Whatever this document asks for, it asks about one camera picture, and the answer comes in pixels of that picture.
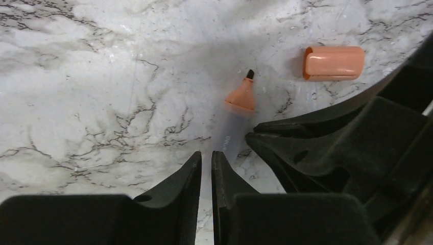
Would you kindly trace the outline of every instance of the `countertop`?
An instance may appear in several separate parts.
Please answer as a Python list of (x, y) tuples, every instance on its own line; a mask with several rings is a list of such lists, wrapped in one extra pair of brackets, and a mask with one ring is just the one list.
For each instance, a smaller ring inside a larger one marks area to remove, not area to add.
[[(289, 118), (378, 82), (433, 30), (433, 0), (6, 0), (0, 3), (0, 201), (134, 197), (205, 151), (249, 69), (256, 116)], [(309, 45), (361, 46), (355, 81), (306, 82)], [(236, 171), (283, 192), (245, 146)], [(201, 200), (196, 244), (213, 241)]]

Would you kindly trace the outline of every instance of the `hole in black plastic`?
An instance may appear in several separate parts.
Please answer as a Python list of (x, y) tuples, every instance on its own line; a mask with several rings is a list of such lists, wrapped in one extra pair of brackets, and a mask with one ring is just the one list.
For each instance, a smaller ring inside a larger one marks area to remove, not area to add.
[(139, 195), (135, 198), (137, 202), (147, 202), (150, 201), (151, 199), (152, 197), (149, 195)]
[(302, 161), (308, 155), (308, 151), (301, 151), (293, 157), (293, 163), (298, 164), (298, 162)]

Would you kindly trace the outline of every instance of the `black marker tip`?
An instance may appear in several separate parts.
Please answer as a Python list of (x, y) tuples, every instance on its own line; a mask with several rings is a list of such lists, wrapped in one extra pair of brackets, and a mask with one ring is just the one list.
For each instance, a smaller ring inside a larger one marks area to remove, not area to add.
[(247, 74), (247, 78), (248, 78), (248, 79), (253, 79), (253, 78), (254, 78), (254, 72), (253, 72), (253, 70), (250, 70), (250, 71), (248, 72), (248, 74)]

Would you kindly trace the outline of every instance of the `black plastic bracket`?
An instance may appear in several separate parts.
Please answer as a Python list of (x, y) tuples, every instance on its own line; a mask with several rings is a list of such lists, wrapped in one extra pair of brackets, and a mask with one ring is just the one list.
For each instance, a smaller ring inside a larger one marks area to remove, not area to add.
[(401, 67), (340, 104), (259, 124), (247, 144), (287, 192), (347, 193), (384, 239), (433, 174), (433, 35)]
[(0, 206), (2, 244), (194, 244), (201, 182), (195, 152), (137, 196), (22, 195)]
[(379, 244), (359, 201), (338, 193), (260, 194), (212, 157), (215, 245)]

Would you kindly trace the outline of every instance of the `marker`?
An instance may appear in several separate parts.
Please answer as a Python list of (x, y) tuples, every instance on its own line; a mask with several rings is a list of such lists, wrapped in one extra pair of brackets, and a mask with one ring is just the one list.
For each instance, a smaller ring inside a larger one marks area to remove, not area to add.
[(241, 86), (227, 96), (224, 111), (217, 118), (212, 134), (212, 151), (223, 152), (230, 164), (236, 161), (254, 115), (253, 78), (254, 72), (250, 70)]

